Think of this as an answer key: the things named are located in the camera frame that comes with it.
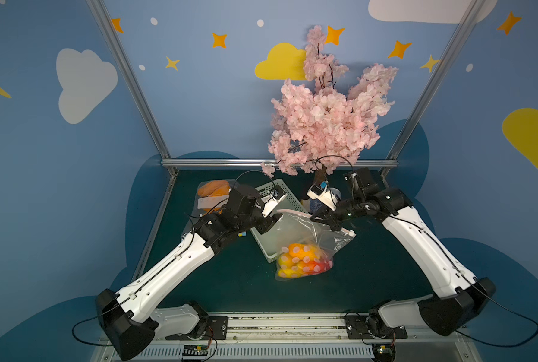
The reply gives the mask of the white perforated plastic basket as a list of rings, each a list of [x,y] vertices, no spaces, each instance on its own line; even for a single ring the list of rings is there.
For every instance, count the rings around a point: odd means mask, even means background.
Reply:
[[[268,196],[272,194],[274,186],[280,187],[285,192],[285,197],[275,207],[271,215],[282,214],[282,217],[264,234],[260,234],[258,229],[251,229],[261,253],[269,263],[274,262],[282,253],[282,249],[292,243],[312,244],[316,242],[316,232],[309,214],[305,213],[305,209],[283,180],[277,179],[274,183],[266,183],[257,187],[257,190],[262,196]]]

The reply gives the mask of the orange yellow mango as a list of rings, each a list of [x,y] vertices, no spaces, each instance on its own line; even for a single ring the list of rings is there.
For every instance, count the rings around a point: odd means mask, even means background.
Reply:
[[[301,265],[280,265],[276,273],[278,278],[302,278],[309,275],[316,274],[316,268],[318,264],[309,263]]]

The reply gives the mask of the clear pink-dotted zip bag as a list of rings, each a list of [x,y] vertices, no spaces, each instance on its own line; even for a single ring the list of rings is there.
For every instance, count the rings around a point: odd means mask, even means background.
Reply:
[[[333,231],[309,214],[281,209],[270,230],[276,247],[276,280],[290,281],[321,275],[334,267],[335,254],[355,237],[353,230]]]

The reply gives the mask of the red mango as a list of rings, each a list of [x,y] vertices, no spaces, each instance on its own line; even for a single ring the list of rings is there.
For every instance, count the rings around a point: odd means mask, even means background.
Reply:
[[[318,275],[330,270],[333,266],[333,261],[328,259],[314,260],[307,264],[311,275]]]

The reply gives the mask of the clear blue-zip bag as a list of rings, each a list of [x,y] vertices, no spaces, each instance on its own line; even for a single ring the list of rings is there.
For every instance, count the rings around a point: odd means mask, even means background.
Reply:
[[[214,180],[228,181],[230,184],[231,190],[236,183],[235,179],[214,179]],[[206,183],[210,181],[213,181],[213,180],[200,182],[197,185],[197,190],[201,186],[205,185]],[[210,211],[219,211],[221,207],[227,203],[227,200],[229,198],[229,194],[226,196],[219,196],[219,197],[200,198],[197,195],[197,190],[189,194],[189,196],[192,197],[191,199],[192,204],[191,204],[190,210],[184,213],[184,215],[187,217],[187,222],[184,226],[183,231],[181,232],[181,238],[184,238],[192,230],[192,226],[197,224],[197,221],[199,220],[199,218],[201,218],[202,216],[204,216]]]

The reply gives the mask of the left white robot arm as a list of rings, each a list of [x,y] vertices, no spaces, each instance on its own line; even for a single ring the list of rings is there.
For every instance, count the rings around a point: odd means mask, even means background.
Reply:
[[[96,298],[96,318],[121,360],[135,358],[156,338],[196,333],[206,314],[195,304],[164,313],[157,307],[187,276],[240,233],[249,229],[261,234],[269,231],[281,218],[275,209],[285,197],[281,186],[262,196],[252,186],[236,184],[220,210],[199,218],[159,263],[119,291],[101,292]]]

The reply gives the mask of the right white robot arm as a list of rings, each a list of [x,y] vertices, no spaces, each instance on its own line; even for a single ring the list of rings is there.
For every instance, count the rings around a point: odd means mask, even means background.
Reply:
[[[397,188],[380,188],[368,168],[345,174],[350,197],[333,193],[323,170],[317,170],[307,195],[322,206],[311,220],[341,230],[342,222],[372,217],[410,254],[429,281],[433,294],[411,300],[390,301],[368,312],[370,334],[387,338],[400,327],[428,327],[450,336],[477,317],[496,291],[488,278],[478,279],[436,238],[406,194]]]

